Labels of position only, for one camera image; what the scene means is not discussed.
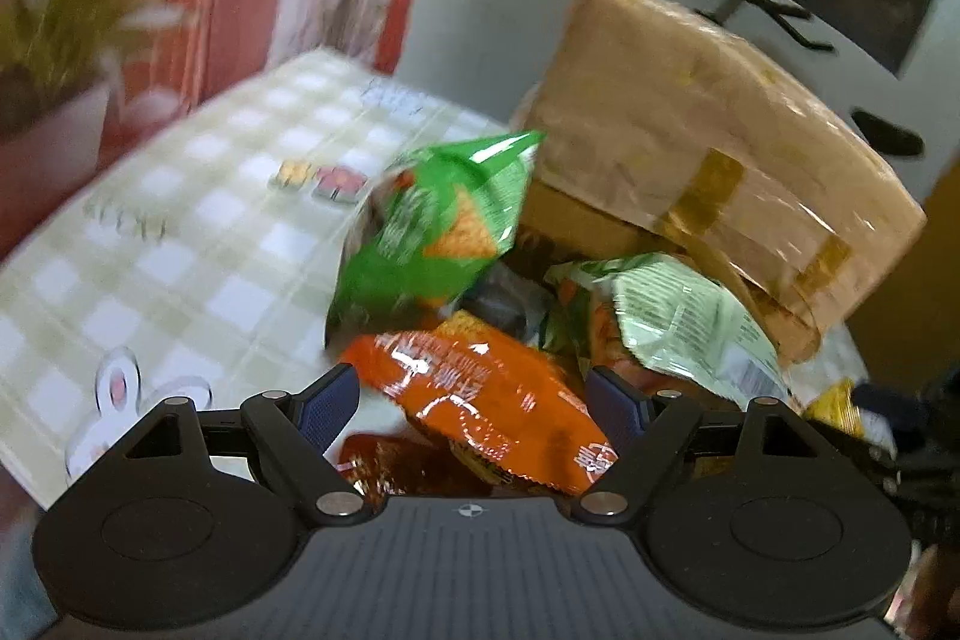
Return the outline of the black exercise bike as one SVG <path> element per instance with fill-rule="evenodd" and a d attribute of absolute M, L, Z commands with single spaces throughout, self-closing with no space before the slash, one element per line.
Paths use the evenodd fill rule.
<path fill-rule="evenodd" d="M 812 41 L 793 25 L 793 19 L 811 21 L 814 18 L 814 15 L 807 8 L 796 5 L 796 3 L 777 2 L 776 0 L 724 0 L 715 10 L 698 10 L 698 14 L 722 28 L 726 25 L 727 19 L 731 18 L 732 14 L 736 13 L 743 3 L 752 5 L 752 7 L 758 8 L 761 13 L 766 14 L 782 32 L 786 32 L 803 49 L 835 55 L 836 47 L 833 44 Z M 924 143 L 923 136 L 916 131 L 892 124 L 889 120 L 882 119 L 875 113 L 867 112 L 862 107 L 853 107 L 850 110 L 850 117 L 857 131 L 864 136 L 867 145 L 874 151 L 880 152 L 885 158 L 923 159 L 926 156 L 926 143 Z"/>

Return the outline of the yellow snack bag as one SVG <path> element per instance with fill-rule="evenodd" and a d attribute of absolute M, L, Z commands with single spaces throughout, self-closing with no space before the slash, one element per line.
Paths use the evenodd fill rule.
<path fill-rule="evenodd" d="M 895 438 L 887 419 L 867 409 L 857 408 L 853 403 L 853 392 L 858 386 L 859 383 L 850 377 L 835 381 L 805 406 L 802 417 L 827 424 L 832 429 L 895 455 Z"/>

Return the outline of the green tortilla chip bag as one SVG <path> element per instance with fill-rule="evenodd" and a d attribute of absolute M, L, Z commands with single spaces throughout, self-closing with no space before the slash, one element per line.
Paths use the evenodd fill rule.
<path fill-rule="evenodd" d="M 514 131 L 400 154 L 343 241 L 325 344 L 434 325 L 514 247 L 543 141 Z"/>

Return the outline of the dark red snack bag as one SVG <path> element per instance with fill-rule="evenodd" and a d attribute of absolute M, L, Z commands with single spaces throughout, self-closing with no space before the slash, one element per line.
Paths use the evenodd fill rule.
<path fill-rule="evenodd" d="M 353 434 L 337 456 L 337 470 L 364 498 L 381 505 L 389 497 L 488 497 L 493 487 L 448 448 L 393 435 Z"/>

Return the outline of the brown tape-covered cardboard box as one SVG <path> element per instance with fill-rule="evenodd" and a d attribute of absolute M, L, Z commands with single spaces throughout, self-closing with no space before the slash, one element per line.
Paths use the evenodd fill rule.
<path fill-rule="evenodd" d="M 516 124 L 544 139 L 521 224 L 553 263 L 674 250 L 799 364 L 926 216 L 813 92 L 669 0 L 571 0 Z"/>

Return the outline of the checked cartoon tablecloth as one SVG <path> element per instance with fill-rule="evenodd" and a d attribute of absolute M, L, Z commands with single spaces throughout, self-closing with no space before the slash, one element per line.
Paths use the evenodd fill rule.
<path fill-rule="evenodd" d="M 228 89 L 128 154 L 2 266 L 2 463 L 49 507 L 146 411 L 301 390 L 359 206 L 410 149 L 501 138 L 464 107 L 314 50 Z"/>

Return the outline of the pale green snack bag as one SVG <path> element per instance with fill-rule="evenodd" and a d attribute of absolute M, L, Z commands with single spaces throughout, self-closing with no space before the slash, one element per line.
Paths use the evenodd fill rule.
<path fill-rule="evenodd" d="M 771 339 L 727 287 L 667 253 L 552 266 L 555 338 L 584 372 L 612 370 L 652 395 L 677 390 L 708 409 L 769 396 L 793 404 Z"/>

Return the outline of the orange snack bag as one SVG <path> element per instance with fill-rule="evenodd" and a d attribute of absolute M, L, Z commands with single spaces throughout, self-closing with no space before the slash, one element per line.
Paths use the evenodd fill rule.
<path fill-rule="evenodd" d="M 617 461 L 562 367 L 466 310 L 359 336 L 342 360 L 491 484 L 579 495 Z"/>

